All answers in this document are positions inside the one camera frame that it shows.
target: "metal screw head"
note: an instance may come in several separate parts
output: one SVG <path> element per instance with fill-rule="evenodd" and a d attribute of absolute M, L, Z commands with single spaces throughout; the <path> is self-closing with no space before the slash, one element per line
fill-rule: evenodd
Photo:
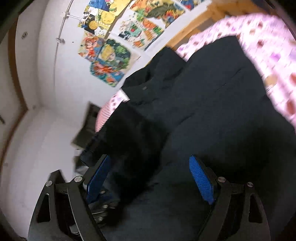
<path fill-rule="evenodd" d="M 252 187 L 254 187 L 254 184 L 252 182 L 247 182 L 247 186 L 252 188 Z"/>
<path fill-rule="evenodd" d="M 224 183 L 226 182 L 226 179 L 224 177 L 218 177 L 218 181 Z"/>
<path fill-rule="evenodd" d="M 24 32 L 23 34 L 22 34 L 22 39 L 24 39 L 25 37 L 27 37 L 28 36 L 28 32 Z"/>
<path fill-rule="evenodd" d="M 75 178 L 74 178 L 74 181 L 77 182 L 77 183 L 78 183 L 78 182 L 81 182 L 81 181 L 82 181 L 82 176 L 77 176 L 77 177 L 75 177 Z"/>
<path fill-rule="evenodd" d="M 51 180 L 47 181 L 47 182 L 45 183 L 45 185 L 46 185 L 47 187 L 51 186 L 51 185 L 52 185 L 52 181 L 51 181 Z"/>

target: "cabinet door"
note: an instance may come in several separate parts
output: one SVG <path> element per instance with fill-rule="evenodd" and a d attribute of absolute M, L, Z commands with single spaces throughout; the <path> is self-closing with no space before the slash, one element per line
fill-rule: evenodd
<path fill-rule="evenodd" d="M 21 111 L 8 62 L 8 34 L 0 43 L 0 156 Z"/>

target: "poster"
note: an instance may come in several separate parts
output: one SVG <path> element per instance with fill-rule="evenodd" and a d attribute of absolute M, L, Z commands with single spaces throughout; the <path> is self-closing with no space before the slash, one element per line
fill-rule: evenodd
<path fill-rule="evenodd" d="M 91 63 L 91 74 L 115 87 L 139 58 L 121 43 L 107 39 L 95 62 Z"/>
<path fill-rule="evenodd" d="M 104 38 L 115 20 L 115 16 L 102 9 L 87 6 L 84 10 L 84 16 L 80 19 L 78 27 Z"/>
<path fill-rule="evenodd" d="M 96 61 L 101 49 L 105 43 L 105 39 L 84 31 L 83 39 L 81 41 L 78 54 L 91 61 Z"/>
<path fill-rule="evenodd" d="M 123 38 L 133 48 L 146 50 L 163 33 L 163 29 L 142 15 L 127 9 L 114 25 L 112 33 Z"/>
<path fill-rule="evenodd" d="M 202 3 L 204 0 L 177 0 L 182 5 L 184 5 L 187 9 L 192 10 L 194 9 L 198 4 Z"/>
<path fill-rule="evenodd" d="M 102 9 L 118 16 L 131 0 L 91 0 L 90 7 Z"/>
<path fill-rule="evenodd" d="M 130 9 L 152 22 L 161 19 L 165 28 L 184 13 L 184 9 L 171 0 L 136 0 Z"/>

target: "cable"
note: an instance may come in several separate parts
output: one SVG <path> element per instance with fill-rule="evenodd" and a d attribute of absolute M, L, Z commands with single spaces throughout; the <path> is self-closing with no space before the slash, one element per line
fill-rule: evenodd
<path fill-rule="evenodd" d="M 56 63 L 57 63 L 57 50 L 59 48 L 59 44 L 60 43 L 63 43 L 64 40 L 61 40 L 61 35 L 62 35 L 62 30 L 63 30 L 63 27 L 64 27 L 64 24 L 65 24 L 65 21 L 66 21 L 66 18 L 68 18 L 69 16 L 69 11 L 70 11 L 70 8 L 72 6 L 72 3 L 73 3 L 74 0 L 71 0 L 68 7 L 67 7 L 67 10 L 65 12 L 65 15 L 63 17 L 63 21 L 62 21 L 62 24 L 61 24 L 61 27 L 59 29 L 59 36 L 56 38 L 57 40 L 57 47 L 56 47 L 56 51 L 55 51 L 55 55 L 54 55 L 54 73 L 53 73 L 53 90 L 54 90 L 54 101 L 55 101 L 55 107 L 56 107 L 56 110 L 57 110 L 57 92 L 56 92 L 56 78 L 55 78 L 55 72 L 56 72 Z"/>

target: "metal bolt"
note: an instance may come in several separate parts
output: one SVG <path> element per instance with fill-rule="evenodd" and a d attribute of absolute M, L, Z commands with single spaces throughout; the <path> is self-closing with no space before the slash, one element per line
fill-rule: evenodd
<path fill-rule="evenodd" d="M 47 181 L 47 182 L 45 183 L 45 185 L 46 185 L 47 187 L 51 186 L 51 185 L 52 185 L 52 181 L 51 181 L 51 180 Z"/>
<path fill-rule="evenodd" d="M 22 39 L 24 39 L 25 37 L 27 37 L 28 36 L 28 32 L 24 32 L 23 34 L 22 34 Z"/>
<path fill-rule="evenodd" d="M 117 205 L 118 205 L 118 202 L 109 203 L 109 208 L 115 209 Z"/>
<path fill-rule="evenodd" d="M 254 187 L 254 184 L 252 182 L 247 182 L 247 186 L 252 188 L 252 187 Z"/>
<path fill-rule="evenodd" d="M 224 183 L 226 182 L 226 179 L 224 177 L 218 177 L 218 181 Z"/>
<path fill-rule="evenodd" d="M 81 181 L 82 181 L 82 176 L 77 176 L 77 177 L 75 177 L 75 178 L 74 178 L 74 181 L 77 182 L 77 183 L 78 183 L 78 182 L 81 182 Z"/>

